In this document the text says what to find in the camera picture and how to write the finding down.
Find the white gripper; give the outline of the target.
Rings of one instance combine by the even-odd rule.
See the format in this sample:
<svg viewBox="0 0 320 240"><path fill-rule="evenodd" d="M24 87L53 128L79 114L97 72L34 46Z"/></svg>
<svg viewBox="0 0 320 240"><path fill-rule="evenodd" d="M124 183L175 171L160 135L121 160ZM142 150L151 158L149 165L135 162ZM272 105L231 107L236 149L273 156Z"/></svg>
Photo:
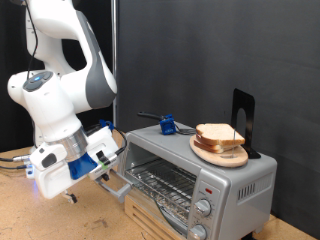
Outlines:
<svg viewBox="0 0 320 240"><path fill-rule="evenodd" d="M118 163L119 148L108 126L86 136L82 129L57 143L43 142L34 151L34 177L47 199L58 194L75 204L67 189L86 176L94 181L110 180L108 171Z"/></svg>

